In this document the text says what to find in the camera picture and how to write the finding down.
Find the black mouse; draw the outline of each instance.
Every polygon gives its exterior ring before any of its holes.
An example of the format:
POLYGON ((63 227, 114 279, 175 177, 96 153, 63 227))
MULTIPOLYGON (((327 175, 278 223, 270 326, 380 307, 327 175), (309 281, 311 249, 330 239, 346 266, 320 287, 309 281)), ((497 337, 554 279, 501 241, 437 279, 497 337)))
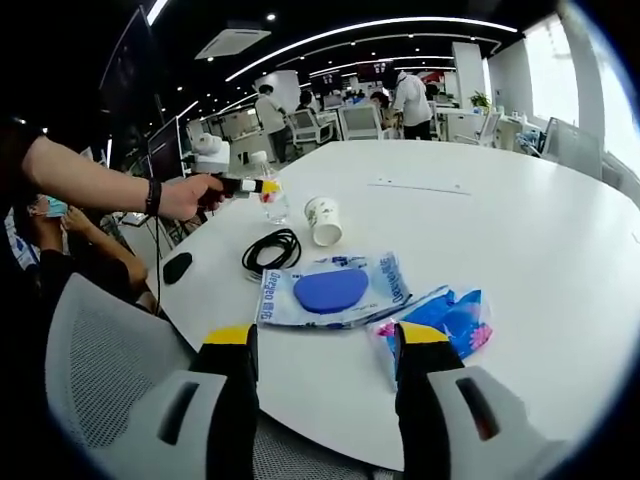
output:
POLYGON ((169 260, 162 269, 164 283, 167 285, 173 285, 176 283, 182 278, 182 275, 184 275, 184 272, 187 271, 187 268, 189 268, 189 265, 191 265, 192 262, 193 257, 187 252, 176 255, 174 258, 169 260))

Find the hand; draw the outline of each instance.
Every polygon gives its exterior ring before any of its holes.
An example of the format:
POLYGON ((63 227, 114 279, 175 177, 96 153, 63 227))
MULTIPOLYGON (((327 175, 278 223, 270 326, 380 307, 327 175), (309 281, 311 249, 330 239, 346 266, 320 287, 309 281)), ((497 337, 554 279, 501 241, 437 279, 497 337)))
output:
POLYGON ((189 220, 199 204, 210 210, 218 208, 224 200, 223 190, 222 182, 207 174, 194 175, 178 183, 163 183, 158 213, 166 218, 189 220))
POLYGON ((93 223, 82 213, 82 210, 71 205, 61 221, 67 232, 87 233, 93 227, 93 223))

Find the face mask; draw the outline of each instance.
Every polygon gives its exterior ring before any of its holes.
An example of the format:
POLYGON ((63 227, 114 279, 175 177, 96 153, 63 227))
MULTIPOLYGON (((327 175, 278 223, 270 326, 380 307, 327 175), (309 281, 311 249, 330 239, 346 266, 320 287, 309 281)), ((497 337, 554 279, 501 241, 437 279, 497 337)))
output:
POLYGON ((67 214, 67 204, 61 202, 57 198, 47 196, 49 201, 49 210, 47 210, 47 217, 64 217, 67 214))

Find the white round table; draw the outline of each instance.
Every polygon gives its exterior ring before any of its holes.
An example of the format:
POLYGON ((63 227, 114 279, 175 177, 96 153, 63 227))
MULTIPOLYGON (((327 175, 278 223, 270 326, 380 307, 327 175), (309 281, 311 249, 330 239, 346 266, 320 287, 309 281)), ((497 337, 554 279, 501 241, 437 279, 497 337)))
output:
MULTIPOLYGON (((393 250, 415 295, 481 288, 494 335, 465 363, 518 395, 542 434, 578 441, 617 394, 640 324, 640 211, 621 193, 544 160, 419 141, 331 143, 282 181, 303 262, 393 250), (315 195, 340 204, 345 235, 330 248, 311 243, 303 217, 315 195)), ((240 260, 274 229, 257 198, 235 200, 173 251, 194 263, 161 303, 195 349, 212 329, 254 320, 259 285, 240 260)), ((394 393, 362 329, 258 337, 263 411, 334 451, 403 469, 394 393)))

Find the led light strip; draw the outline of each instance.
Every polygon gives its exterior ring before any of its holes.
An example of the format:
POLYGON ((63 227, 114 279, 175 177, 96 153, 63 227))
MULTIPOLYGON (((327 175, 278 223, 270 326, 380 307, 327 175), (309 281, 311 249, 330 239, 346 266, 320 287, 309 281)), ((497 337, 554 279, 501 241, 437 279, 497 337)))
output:
POLYGON ((315 77, 317 75, 322 75, 324 73, 339 71, 342 68, 353 67, 355 65, 365 65, 367 63, 384 63, 384 62, 393 62, 395 60, 424 60, 424 59, 438 59, 438 60, 453 60, 453 57, 441 57, 437 55, 416 55, 412 57, 389 57, 389 58, 378 58, 377 60, 363 60, 361 62, 353 62, 346 63, 344 65, 338 65, 336 67, 325 68, 323 70, 318 70, 316 72, 311 72, 309 77, 315 77))
POLYGON ((226 107, 224 107, 222 110, 220 110, 216 115, 222 115, 224 112, 229 111, 230 109, 232 109, 233 107, 235 107, 236 105, 239 105, 240 103, 249 100, 250 98, 256 97, 258 96, 257 93, 252 93, 251 95, 248 95, 246 97, 244 97, 241 100, 238 100, 237 102, 232 103, 231 105, 227 105, 226 107))
MULTIPOLYGON (((475 38, 476 40, 482 40, 484 42, 491 42, 494 44, 490 52, 491 55, 493 55, 496 52, 496 50, 498 50, 502 46, 502 42, 499 42, 498 40, 493 40, 491 38, 485 38, 485 37, 476 37, 474 35, 461 35, 459 33, 411 33, 411 34, 400 33, 396 35, 382 35, 379 37, 367 37, 367 38, 361 38, 359 40, 351 40, 344 43, 337 43, 336 45, 331 45, 330 47, 319 48, 318 50, 304 53, 300 55, 300 57, 308 57, 310 55, 315 55, 316 53, 326 52, 327 50, 333 50, 334 48, 351 46, 352 42, 355 42, 356 44, 360 44, 365 42, 373 42, 376 40, 387 40, 389 38, 408 38, 409 35, 413 35, 414 37, 451 37, 451 38, 462 38, 465 40, 471 40, 472 38, 475 38)), ((285 60, 284 62, 279 63, 277 67, 282 67, 283 65, 287 65, 288 63, 295 62, 299 60, 300 57, 295 57, 290 60, 285 60)))
POLYGON ((455 70, 456 67, 426 67, 426 66, 422 66, 422 67, 396 67, 394 68, 394 70, 418 70, 418 69, 422 69, 422 70, 455 70))
POLYGON ((160 15, 160 12, 162 12, 162 9, 167 3, 169 3, 169 0, 157 0, 156 3, 153 4, 153 7, 149 10, 149 15, 147 15, 149 26, 153 25, 153 22, 156 21, 156 18, 158 18, 158 15, 160 15))
POLYGON ((182 113, 180 115, 178 115, 177 118, 180 118, 182 115, 184 115, 185 113, 187 113, 189 110, 191 110, 193 107, 195 107, 198 104, 199 100, 196 100, 195 102, 193 102, 191 105, 189 105, 187 108, 185 108, 182 113))
POLYGON ((379 25, 389 25, 394 23, 409 23, 409 22, 451 22, 451 23, 465 23, 468 25, 479 25, 482 27, 489 28, 497 28, 499 30, 506 30, 507 32, 517 33, 517 29, 506 27, 504 25, 499 25, 497 23, 484 22, 482 20, 471 20, 468 18, 457 18, 457 17, 402 17, 402 18, 387 18, 385 20, 374 20, 372 22, 358 23, 356 25, 349 25, 348 27, 336 28, 335 30, 329 30, 328 32, 320 33, 318 35, 314 35, 313 37, 305 38, 304 40, 300 40, 299 42, 292 43, 291 45, 287 45, 286 47, 281 48, 280 50, 276 50, 275 52, 270 53, 253 63, 250 63, 244 68, 241 68, 236 73, 227 77, 225 82, 230 82, 234 78, 242 75, 243 73, 251 70, 256 65, 260 65, 267 60, 271 60, 273 57, 276 57, 284 52, 288 52, 289 50, 293 50, 294 48, 300 47, 302 45, 306 45, 307 43, 315 42, 316 40, 320 40, 322 38, 330 37, 332 35, 337 35, 339 33, 351 32, 353 30, 358 30, 361 28, 368 27, 376 27, 379 25))

